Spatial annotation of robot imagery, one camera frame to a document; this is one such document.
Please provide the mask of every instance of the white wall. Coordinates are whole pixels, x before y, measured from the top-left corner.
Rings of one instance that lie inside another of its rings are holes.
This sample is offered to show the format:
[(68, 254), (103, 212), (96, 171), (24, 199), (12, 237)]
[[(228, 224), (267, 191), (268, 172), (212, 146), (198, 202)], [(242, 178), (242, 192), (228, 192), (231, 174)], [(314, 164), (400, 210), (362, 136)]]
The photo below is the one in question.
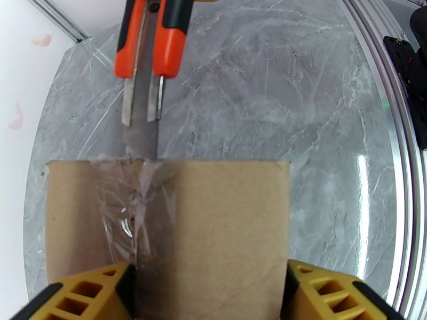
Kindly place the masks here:
[(52, 1), (89, 35), (121, 23), (126, 4), (126, 0)]
[(0, 0), (0, 36), (0, 319), (9, 319), (28, 302), (22, 221), (34, 137), (74, 43), (26, 0)]

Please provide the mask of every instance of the black device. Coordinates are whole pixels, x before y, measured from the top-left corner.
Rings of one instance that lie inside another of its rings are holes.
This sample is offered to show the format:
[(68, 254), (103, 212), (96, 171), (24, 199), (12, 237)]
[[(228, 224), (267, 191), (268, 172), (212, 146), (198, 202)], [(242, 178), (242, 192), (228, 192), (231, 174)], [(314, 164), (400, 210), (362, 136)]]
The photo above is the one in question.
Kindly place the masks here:
[(427, 7), (417, 9), (410, 28), (420, 44), (415, 53), (411, 44), (386, 36), (384, 44), (399, 75), (421, 149), (427, 149)]

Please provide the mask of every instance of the brown cardboard piece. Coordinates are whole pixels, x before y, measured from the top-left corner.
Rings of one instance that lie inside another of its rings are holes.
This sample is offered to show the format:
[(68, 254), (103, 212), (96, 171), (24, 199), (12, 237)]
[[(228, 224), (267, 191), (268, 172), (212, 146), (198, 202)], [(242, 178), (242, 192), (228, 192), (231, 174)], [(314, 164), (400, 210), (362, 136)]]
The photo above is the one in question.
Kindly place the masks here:
[[(109, 206), (126, 202), (140, 187), (141, 166), (112, 164), (106, 177), (88, 162), (49, 164), (50, 282), (113, 262), (99, 188), (115, 191), (114, 199), (106, 197)], [(151, 265), (138, 253), (141, 318), (277, 320), (287, 269), (289, 163), (166, 162), (153, 179), (155, 193), (161, 183), (163, 195), (173, 197), (175, 227), (157, 227), (167, 223), (159, 195), (147, 205), (146, 227), (151, 239), (170, 234), (173, 248)]]

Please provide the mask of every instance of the red stain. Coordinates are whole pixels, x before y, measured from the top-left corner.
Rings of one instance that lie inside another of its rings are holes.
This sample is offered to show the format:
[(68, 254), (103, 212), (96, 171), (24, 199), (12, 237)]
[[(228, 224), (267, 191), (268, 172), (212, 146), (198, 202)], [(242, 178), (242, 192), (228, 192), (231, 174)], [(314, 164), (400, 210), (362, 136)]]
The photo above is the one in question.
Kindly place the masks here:
[(31, 43), (35, 46), (49, 46), (52, 42), (53, 36), (50, 34), (44, 34), (39, 37), (35, 37), (31, 40)]
[(12, 131), (19, 130), (23, 125), (23, 113), (21, 105), (19, 103), (16, 103), (15, 109), (17, 111), (18, 118), (16, 118), (11, 124), (9, 124), (9, 128)]

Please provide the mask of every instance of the scissor blade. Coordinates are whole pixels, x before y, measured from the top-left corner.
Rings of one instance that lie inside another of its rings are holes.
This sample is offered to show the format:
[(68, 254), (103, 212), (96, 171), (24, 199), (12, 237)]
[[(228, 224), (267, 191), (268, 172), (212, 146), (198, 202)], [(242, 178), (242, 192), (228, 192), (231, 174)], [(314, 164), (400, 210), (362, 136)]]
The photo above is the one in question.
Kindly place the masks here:
[(137, 70), (134, 77), (132, 116), (129, 127), (125, 126), (124, 142), (126, 151), (132, 157), (157, 160), (159, 122), (148, 121), (149, 91), (153, 70), (153, 46), (160, 0), (147, 0), (146, 13), (142, 24)]

